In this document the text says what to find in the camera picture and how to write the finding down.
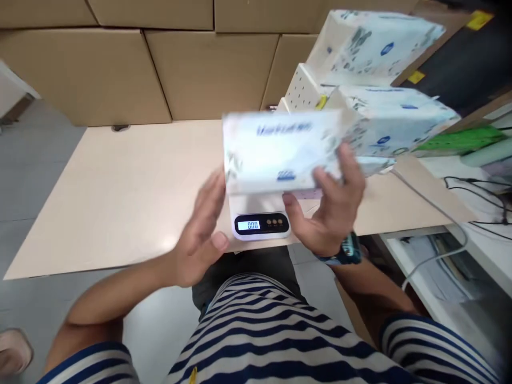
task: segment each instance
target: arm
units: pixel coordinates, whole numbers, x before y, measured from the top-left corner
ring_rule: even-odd
[[[293,232],[308,249],[320,257],[331,257],[339,252],[341,243],[353,229],[365,188],[364,176],[347,144],[340,146],[338,156],[343,184],[320,168],[314,170],[313,175],[322,188],[323,197],[318,211],[311,219],[304,217],[293,195],[283,196]],[[330,267],[357,305],[375,342],[378,342],[379,331],[390,315],[416,313],[408,296],[369,261],[363,260],[358,265]]]
[[[379,332],[391,315],[418,313],[400,287],[366,258],[360,264],[330,267],[356,304],[375,343],[379,343]]]
[[[93,344],[121,342],[123,318],[153,292],[199,282],[229,245],[224,233],[212,235],[224,197],[223,171],[217,170],[199,191],[192,217],[172,251],[126,268],[87,290],[72,306],[55,337],[45,372]]]

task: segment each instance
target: wristwatch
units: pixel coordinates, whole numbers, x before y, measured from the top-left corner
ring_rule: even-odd
[[[359,264],[361,263],[361,256],[361,246],[355,232],[351,232],[350,235],[348,235],[347,238],[343,240],[338,254],[330,258],[315,255],[318,260],[328,265]]]

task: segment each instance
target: gray floor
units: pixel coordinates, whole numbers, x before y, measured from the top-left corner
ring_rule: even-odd
[[[44,102],[36,101],[19,123],[0,135],[0,276],[7,271],[84,131]],[[289,249],[302,294],[310,304],[352,329],[330,269],[302,245]],[[22,328],[35,351],[26,372],[4,382],[37,381],[51,341],[73,301],[113,272],[0,281],[0,330]],[[143,383],[161,382],[198,317],[191,289],[177,287],[154,293],[130,313],[124,342]]]

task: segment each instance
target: dark shorts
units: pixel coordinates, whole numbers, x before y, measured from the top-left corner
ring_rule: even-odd
[[[220,286],[230,277],[241,273],[261,273],[271,277],[288,288],[295,297],[306,301],[300,293],[288,247],[225,253],[206,271],[203,279],[192,287],[192,300],[201,311],[199,320],[203,318]]]

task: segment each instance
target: stacked cardboard boxes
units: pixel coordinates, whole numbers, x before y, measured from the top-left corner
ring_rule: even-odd
[[[410,13],[417,3],[0,2],[0,58],[76,125],[216,119],[278,104],[329,9]]]

